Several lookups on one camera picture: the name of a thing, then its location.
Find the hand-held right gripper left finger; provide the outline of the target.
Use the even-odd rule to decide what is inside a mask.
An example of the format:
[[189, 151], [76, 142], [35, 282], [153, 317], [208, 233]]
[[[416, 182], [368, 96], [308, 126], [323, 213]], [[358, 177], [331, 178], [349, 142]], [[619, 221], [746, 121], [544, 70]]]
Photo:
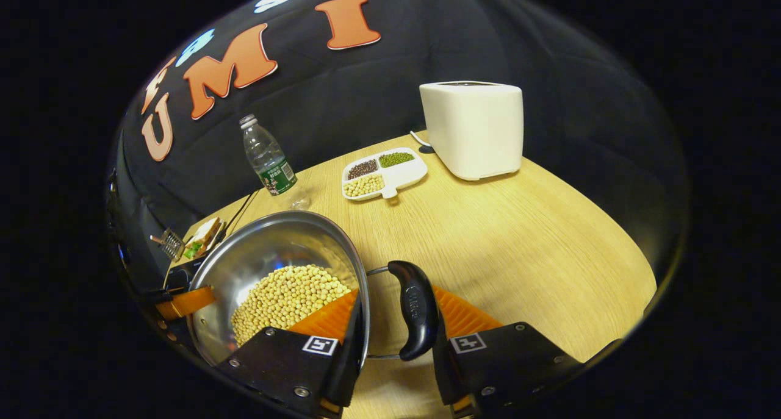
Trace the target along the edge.
[[290, 417], [341, 417], [366, 344], [359, 298], [349, 292], [289, 330], [262, 328], [217, 371]]

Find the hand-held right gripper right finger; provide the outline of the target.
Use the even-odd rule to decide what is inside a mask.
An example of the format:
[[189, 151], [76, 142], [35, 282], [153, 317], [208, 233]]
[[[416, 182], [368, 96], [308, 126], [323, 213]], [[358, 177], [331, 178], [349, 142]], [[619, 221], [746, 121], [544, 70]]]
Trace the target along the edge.
[[526, 322], [502, 324], [453, 292], [433, 294], [441, 315], [434, 373], [454, 418], [516, 418], [583, 368]]

